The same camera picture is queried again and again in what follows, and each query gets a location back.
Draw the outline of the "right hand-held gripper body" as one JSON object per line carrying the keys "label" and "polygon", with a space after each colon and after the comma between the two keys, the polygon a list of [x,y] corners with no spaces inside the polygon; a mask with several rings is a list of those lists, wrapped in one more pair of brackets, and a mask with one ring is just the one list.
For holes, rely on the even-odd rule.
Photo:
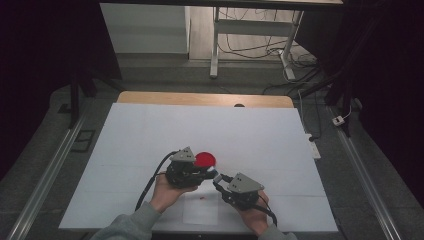
{"label": "right hand-held gripper body", "polygon": [[222,198],[226,203],[245,211],[251,209],[257,203],[259,199],[258,192],[263,189],[264,186],[262,184],[243,173],[237,173],[233,180],[227,183],[226,191],[231,192],[231,197],[224,196]]}

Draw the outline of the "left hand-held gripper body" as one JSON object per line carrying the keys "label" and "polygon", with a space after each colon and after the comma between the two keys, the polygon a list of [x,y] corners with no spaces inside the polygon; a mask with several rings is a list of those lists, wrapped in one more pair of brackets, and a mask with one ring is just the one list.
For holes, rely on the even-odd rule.
{"label": "left hand-held gripper body", "polygon": [[199,186],[203,182],[199,175],[207,172],[200,172],[194,162],[195,155],[190,147],[174,153],[165,173],[168,182],[176,188]]}

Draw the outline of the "round red ink pad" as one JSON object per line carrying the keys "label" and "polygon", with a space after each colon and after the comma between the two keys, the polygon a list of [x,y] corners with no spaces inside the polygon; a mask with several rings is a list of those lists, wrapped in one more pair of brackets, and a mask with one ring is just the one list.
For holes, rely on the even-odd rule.
{"label": "round red ink pad", "polygon": [[209,152],[200,152],[195,156],[195,166],[211,167],[216,165],[216,158]]}

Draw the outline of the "white paper sheet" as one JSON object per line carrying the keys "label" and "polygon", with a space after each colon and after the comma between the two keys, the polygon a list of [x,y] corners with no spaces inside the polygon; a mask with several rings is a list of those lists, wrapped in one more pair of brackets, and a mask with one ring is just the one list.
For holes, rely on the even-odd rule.
{"label": "white paper sheet", "polygon": [[212,192],[186,194],[183,222],[185,224],[216,225],[218,223],[218,194]]}

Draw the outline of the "person's left hand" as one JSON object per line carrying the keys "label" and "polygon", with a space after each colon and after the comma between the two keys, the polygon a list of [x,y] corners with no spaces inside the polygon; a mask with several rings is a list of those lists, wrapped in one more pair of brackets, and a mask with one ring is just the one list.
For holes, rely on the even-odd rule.
{"label": "person's left hand", "polygon": [[156,176],[154,192],[149,203],[157,212],[163,213],[171,207],[180,196],[197,189],[197,186],[176,188],[168,182],[164,173],[160,173]]}

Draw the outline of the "person's right hand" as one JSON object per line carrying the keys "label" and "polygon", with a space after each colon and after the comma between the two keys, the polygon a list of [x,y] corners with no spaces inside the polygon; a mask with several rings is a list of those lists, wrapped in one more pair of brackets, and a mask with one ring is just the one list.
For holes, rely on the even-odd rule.
{"label": "person's right hand", "polygon": [[[258,199],[257,205],[265,208],[267,206],[269,198],[264,191],[259,191],[258,194],[259,194],[259,199]],[[257,237],[259,237],[262,233],[264,233],[265,230],[268,228],[266,213],[256,209],[249,209],[245,211],[236,209],[236,211],[239,213],[244,224]]]}

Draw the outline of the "white power strip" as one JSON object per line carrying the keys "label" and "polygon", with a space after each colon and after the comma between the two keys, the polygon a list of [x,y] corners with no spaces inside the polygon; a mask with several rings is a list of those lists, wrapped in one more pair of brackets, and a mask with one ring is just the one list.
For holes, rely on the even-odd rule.
{"label": "white power strip", "polygon": [[317,145],[316,145],[316,143],[314,141],[313,136],[311,134],[306,134],[306,139],[307,139],[307,141],[308,141],[308,143],[310,145],[312,157],[315,160],[320,159],[321,158],[321,154],[320,154],[320,152],[318,150],[318,147],[317,147]]}

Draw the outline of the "black stand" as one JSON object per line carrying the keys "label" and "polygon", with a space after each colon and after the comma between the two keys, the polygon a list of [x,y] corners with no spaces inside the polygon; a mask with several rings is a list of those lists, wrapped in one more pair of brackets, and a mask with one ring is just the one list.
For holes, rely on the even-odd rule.
{"label": "black stand", "polygon": [[112,87],[118,92],[125,91],[125,88],[114,82],[113,79],[103,73],[101,70],[92,66],[83,65],[74,61],[70,65],[70,123],[69,128],[72,129],[76,126],[80,118],[80,103],[79,103],[79,90],[82,90],[86,97],[95,97],[97,88],[94,80],[98,79],[106,85]]}

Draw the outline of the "white cabinet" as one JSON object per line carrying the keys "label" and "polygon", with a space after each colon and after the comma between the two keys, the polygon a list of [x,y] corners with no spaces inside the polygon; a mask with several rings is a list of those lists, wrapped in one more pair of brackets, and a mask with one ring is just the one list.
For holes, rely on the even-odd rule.
{"label": "white cabinet", "polygon": [[187,54],[190,8],[101,3],[116,53]]}

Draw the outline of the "dark curtain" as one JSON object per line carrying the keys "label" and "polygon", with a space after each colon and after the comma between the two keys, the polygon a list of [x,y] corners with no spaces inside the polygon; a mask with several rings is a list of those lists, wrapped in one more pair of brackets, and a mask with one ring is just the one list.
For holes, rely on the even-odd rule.
{"label": "dark curtain", "polygon": [[344,0],[351,12],[306,11],[296,41],[327,74],[347,60],[374,16],[381,20],[348,78],[359,119],[424,208],[424,0]]}
{"label": "dark curtain", "polygon": [[44,118],[51,94],[119,79],[101,0],[0,0],[0,180]]}

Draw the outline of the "black floor frame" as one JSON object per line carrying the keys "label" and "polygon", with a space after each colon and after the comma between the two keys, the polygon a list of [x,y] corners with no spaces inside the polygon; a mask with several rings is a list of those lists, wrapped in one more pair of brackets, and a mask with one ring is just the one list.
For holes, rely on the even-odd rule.
{"label": "black floor frame", "polygon": [[94,140],[95,130],[80,130],[71,147],[71,152],[87,153]]}

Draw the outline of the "metal floor rail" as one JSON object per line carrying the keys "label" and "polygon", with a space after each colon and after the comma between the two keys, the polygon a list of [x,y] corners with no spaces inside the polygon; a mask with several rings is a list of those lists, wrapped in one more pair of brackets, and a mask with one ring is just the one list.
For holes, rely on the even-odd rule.
{"label": "metal floor rail", "polygon": [[345,149],[345,152],[351,162],[352,168],[363,188],[363,191],[368,199],[368,202],[375,212],[375,216],[381,226],[381,229],[387,240],[403,240],[402,234],[399,228],[396,226],[394,219],[392,218],[385,202],[380,196],[370,174],[364,165],[359,152],[356,149],[353,141],[346,135],[340,126],[336,126],[334,123],[338,137]]}
{"label": "metal floor rail", "polygon": [[86,118],[84,109],[74,126],[66,131],[6,240],[25,240]]}

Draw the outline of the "white metal desk frame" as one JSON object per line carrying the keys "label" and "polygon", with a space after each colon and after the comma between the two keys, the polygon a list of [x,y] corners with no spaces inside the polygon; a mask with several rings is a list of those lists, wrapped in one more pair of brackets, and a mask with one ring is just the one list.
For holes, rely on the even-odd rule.
{"label": "white metal desk frame", "polygon": [[295,36],[300,26],[302,11],[293,11],[293,19],[290,22],[262,21],[262,20],[235,20],[221,19],[220,8],[214,8],[213,17],[213,45],[210,65],[210,77],[218,76],[218,39],[220,34],[250,35],[250,36],[277,36],[285,37],[285,46],[278,51],[279,59],[283,65],[285,77],[294,80],[295,75],[289,63],[289,54],[293,46]]}

